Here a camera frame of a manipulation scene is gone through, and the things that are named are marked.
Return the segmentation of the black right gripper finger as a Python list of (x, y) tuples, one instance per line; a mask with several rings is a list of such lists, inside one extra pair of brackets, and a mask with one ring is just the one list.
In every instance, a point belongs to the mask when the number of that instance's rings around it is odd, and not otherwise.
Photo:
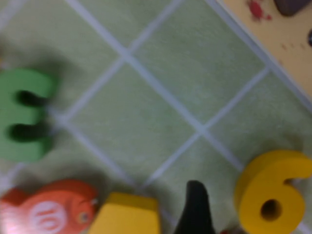
[(214, 234), (208, 192), (203, 183), (190, 180), (186, 186), (183, 212), (175, 234)]

